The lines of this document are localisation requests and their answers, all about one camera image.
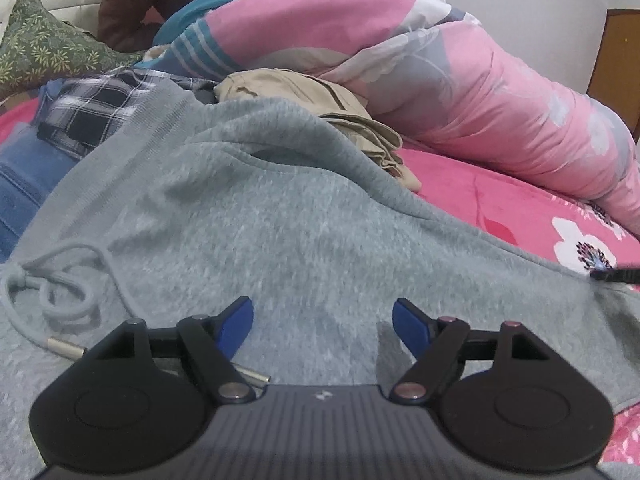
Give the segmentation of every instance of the silver screw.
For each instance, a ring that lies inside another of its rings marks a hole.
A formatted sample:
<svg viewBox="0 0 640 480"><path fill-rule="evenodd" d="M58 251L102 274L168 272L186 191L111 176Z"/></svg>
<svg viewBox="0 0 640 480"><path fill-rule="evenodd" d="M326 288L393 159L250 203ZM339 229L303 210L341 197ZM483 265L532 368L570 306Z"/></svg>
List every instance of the silver screw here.
<svg viewBox="0 0 640 480"><path fill-rule="evenodd" d="M427 389L418 383L400 383L394 388L394 392L401 399L417 400L427 394Z"/></svg>
<svg viewBox="0 0 640 480"><path fill-rule="evenodd" d="M244 399L251 393L251 388L242 383L226 383L218 389L220 396L225 399Z"/></svg>

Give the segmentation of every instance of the black and white plaid fabric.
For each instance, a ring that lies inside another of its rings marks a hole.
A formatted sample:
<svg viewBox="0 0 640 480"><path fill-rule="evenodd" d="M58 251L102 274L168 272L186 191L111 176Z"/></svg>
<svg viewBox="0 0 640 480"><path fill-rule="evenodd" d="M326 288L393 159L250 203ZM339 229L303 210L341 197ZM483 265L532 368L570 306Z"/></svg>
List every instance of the black and white plaid fabric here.
<svg viewBox="0 0 640 480"><path fill-rule="evenodd" d="M80 159L111 137L148 92L169 78L185 90L210 92L213 81L175 76L146 68L120 67L104 75L68 79L56 96L45 92L36 114L38 137Z"/></svg>

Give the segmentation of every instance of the bed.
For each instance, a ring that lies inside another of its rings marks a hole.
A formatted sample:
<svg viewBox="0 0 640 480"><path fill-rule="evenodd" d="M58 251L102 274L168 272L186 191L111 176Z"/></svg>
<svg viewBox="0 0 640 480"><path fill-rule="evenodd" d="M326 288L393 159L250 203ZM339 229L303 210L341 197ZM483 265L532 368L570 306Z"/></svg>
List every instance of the bed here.
<svg viewBox="0 0 640 480"><path fill-rule="evenodd" d="M59 19L95 33L100 0L42 1ZM274 46L273 50L275 52L279 47ZM242 67L247 68L256 66L255 60L268 54L272 52L241 52L236 60L242 58ZM266 64L273 63L276 58L272 56ZM151 65L158 70L178 72L170 56L153 60ZM297 70L300 67L294 63L281 68ZM317 66L306 68L318 72ZM350 77L348 70L337 70L328 79L348 85ZM22 108L22 111L27 116L34 112L32 108ZM389 121L406 127L402 117L385 110L379 113L380 116L385 114ZM4 123L0 130L10 129L10 121L14 119L4 117L2 120ZM457 156L435 153L419 140L407 139L399 154L423 183L418 195L452 216L509 244L583 274L601 267L640 263L638 239L612 220L598 204L533 186L505 172L492 171L483 164L465 162L464 150L455 153ZM628 407L618 414L603 460L640 465L640 406Z"/></svg>

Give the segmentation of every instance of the wooden door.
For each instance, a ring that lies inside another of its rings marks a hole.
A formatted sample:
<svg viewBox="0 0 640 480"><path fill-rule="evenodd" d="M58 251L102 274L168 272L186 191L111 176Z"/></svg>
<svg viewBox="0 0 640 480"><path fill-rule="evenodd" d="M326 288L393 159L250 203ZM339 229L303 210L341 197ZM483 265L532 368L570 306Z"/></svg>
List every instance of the wooden door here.
<svg viewBox="0 0 640 480"><path fill-rule="evenodd" d="M587 95L640 135L640 10L610 10Z"/></svg>

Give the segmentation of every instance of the leaf pattern pillow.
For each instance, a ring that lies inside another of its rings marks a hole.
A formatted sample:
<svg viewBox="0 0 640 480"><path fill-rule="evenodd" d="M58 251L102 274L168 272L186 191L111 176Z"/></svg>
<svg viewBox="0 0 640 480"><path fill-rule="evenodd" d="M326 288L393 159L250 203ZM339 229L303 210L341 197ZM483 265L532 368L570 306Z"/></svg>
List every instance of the leaf pattern pillow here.
<svg viewBox="0 0 640 480"><path fill-rule="evenodd" d="M130 66L142 54L110 49L58 20L40 0L15 0L0 40L0 100L52 79Z"/></svg>

